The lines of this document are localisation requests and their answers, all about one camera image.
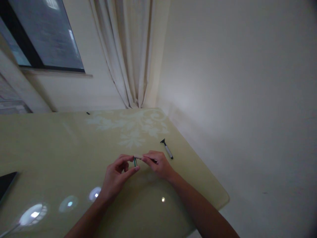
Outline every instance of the hand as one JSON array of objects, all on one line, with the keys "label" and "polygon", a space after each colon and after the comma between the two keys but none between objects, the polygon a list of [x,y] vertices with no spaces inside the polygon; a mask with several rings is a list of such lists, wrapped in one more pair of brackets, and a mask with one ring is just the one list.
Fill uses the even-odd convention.
[{"label": "hand", "polygon": [[122,190],[124,183],[134,175],[140,167],[129,170],[128,161],[133,161],[133,156],[121,154],[112,164],[107,167],[105,180],[97,197],[104,202],[112,202]]},{"label": "hand", "polygon": [[171,180],[177,173],[170,166],[163,152],[150,150],[147,154],[143,154],[142,161],[163,179]]}]

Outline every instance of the window sill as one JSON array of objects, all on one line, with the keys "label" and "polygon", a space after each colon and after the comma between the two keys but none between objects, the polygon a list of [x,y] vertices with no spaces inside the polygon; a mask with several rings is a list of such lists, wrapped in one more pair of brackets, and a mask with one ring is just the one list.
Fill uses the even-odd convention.
[{"label": "window sill", "polygon": [[82,72],[73,72],[73,71],[62,71],[62,70],[52,70],[52,69],[35,69],[28,67],[20,67],[20,70],[23,74],[38,74],[46,76],[60,76],[60,77],[83,77],[83,78],[92,78],[92,74],[86,74]]}]

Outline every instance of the right hand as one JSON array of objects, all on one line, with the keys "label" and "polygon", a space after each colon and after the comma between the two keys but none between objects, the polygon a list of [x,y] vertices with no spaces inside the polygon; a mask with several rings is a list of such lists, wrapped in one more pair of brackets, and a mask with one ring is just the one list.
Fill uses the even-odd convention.
[{"label": "right hand", "polygon": [[163,152],[150,150],[147,154],[143,154],[142,161],[162,179],[171,180],[177,173],[167,161]]}]

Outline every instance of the window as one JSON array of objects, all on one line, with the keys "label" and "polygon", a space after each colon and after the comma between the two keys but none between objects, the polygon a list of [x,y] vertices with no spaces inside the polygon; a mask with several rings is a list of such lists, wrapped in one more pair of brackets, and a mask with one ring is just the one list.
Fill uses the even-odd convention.
[{"label": "window", "polygon": [[62,0],[2,0],[0,16],[20,66],[85,72]]}]

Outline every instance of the left hand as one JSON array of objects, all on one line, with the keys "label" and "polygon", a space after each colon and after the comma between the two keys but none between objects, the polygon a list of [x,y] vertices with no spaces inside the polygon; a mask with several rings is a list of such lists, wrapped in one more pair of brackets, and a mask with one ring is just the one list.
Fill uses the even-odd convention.
[{"label": "left hand", "polygon": [[104,202],[112,202],[122,190],[125,182],[140,169],[137,166],[129,170],[128,161],[133,162],[133,156],[121,154],[114,163],[107,167],[98,200],[102,199]]}]

